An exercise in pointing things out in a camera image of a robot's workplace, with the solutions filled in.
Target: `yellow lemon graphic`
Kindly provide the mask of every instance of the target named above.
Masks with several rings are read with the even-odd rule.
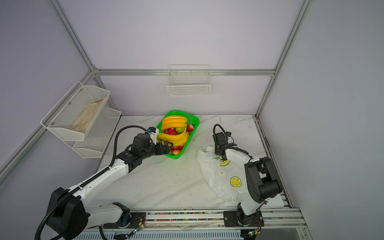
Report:
[[[227,166],[231,161],[229,160],[225,160],[224,162],[221,162],[220,163],[220,166],[224,167],[224,166]]]
[[[240,180],[240,178],[239,178],[239,177],[236,177],[236,176],[232,177],[232,178],[231,178],[231,186],[232,186],[232,187],[240,187],[240,186],[241,186],[241,180]]]

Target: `white wire basket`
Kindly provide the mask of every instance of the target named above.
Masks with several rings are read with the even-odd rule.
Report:
[[[73,146],[66,144],[82,158],[101,158],[120,119],[120,115],[120,111],[104,107],[84,141],[77,141]]]
[[[67,104],[60,110],[60,112],[53,118],[53,120],[47,126],[40,122],[51,133],[53,133],[62,141],[84,141],[90,129],[95,124],[95,120],[98,118],[109,99],[110,91],[108,90],[96,86],[83,86],[80,82],[77,84],[80,84],[79,89],[69,99]],[[81,132],[71,130],[72,124],[82,113],[85,105],[93,99],[102,98],[104,99],[99,104],[97,112],[94,113],[94,116],[92,115],[93,118],[90,121],[88,127],[83,129]]]
[[[189,69],[171,69],[185,66]],[[168,96],[204,96],[210,95],[211,81],[209,65],[170,65],[167,93]]]

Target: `green plastic basket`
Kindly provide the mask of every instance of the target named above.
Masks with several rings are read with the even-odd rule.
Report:
[[[180,152],[178,155],[169,155],[169,154],[166,155],[167,157],[170,157],[170,158],[173,158],[173,159],[178,159],[179,157],[181,157],[181,155],[183,155],[185,149],[186,149],[187,146],[188,146],[189,141],[191,141],[193,135],[195,134],[197,127],[200,125],[200,120],[199,120],[199,118],[196,117],[196,116],[193,116],[193,115],[188,114],[188,113],[180,112],[180,111],[177,111],[177,110],[170,111],[169,113],[167,113],[167,114],[163,117],[163,119],[164,119],[165,117],[173,116],[173,115],[178,115],[178,116],[186,117],[186,118],[188,119],[187,124],[192,123],[192,125],[195,127],[195,129],[194,129],[192,132],[189,133],[189,139],[188,139],[187,142],[185,143],[185,146],[183,147],[183,150],[181,150],[181,152]],[[162,119],[162,120],[159,122],[159,124],[156,126],[156,128],[158,128],[160,132],[163,132],[163,131],[161,131],[161,122],[163,121],[163,119]]]

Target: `white marble countertop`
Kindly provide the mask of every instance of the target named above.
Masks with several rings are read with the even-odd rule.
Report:
[[[219,199],[204,179],[196,160],[197,149],[213,146],[212,128],[216,123],[232,133],[235,143],[250,155],[265,157],[265,150],[252,115],[198,115],[200,125],[179,159],[152,156],[131,173],[112,183],[90,203],[91,207],[120,202],[131,210],[233,209],[242,199],[225,202]],[[116,132],[128,125],[156,127],[163,116],[122,116]],[[130,128],[119,135],[117,153],[132,143],[142,130]],[[113,135],[99,169],[107,166],[113,153]],[[280,195],[263,208],[283,207]]]

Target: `banana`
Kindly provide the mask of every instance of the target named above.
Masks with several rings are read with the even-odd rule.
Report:
[[[182,118],[170,118],[170,119],[167,119],[167,120],[163,120],[162,124],[166,124],[166,123],[170,123],[170,122],[184,122],[184,123],[187,123],[187,120],[186,119],[182,119]]]
[[[173,146],[174,146],[174,147],[177,147],[177,146],[181,146],[181,145],[185,144],[185,143],[187,142],[187,140],[188,140],[187,135],[184,135],[184,138],[182,138],[182,139],[180,139],[180,140],[176,140],[176,141],[170,141],[170,140],[167,140],[167,141],[173,143]]]
[[[171,127],[186,127],[187,124],[185,122],[169,122],[166,124],[161,124],[161,131],[164,131],[165,129],[171,128]]]
[[[177,135],[169,135],[169,134],[165,134],[165,133],[159,133],[157,136],[161,140],[177,141],[177,140],[185,138],[186,132],[187,132],[187,129],[184,129],[184,132],[177,134]]]
[[[172,118],[179,118],[179,119],[185,119],[185,120],[188,120],[186,117],[178,116],[178,115],[173,115],[173,116],[165,117],[165,118],[163,119],[163,121],[164,121],[164,120],[167,120],[167,119],[172,119]]]

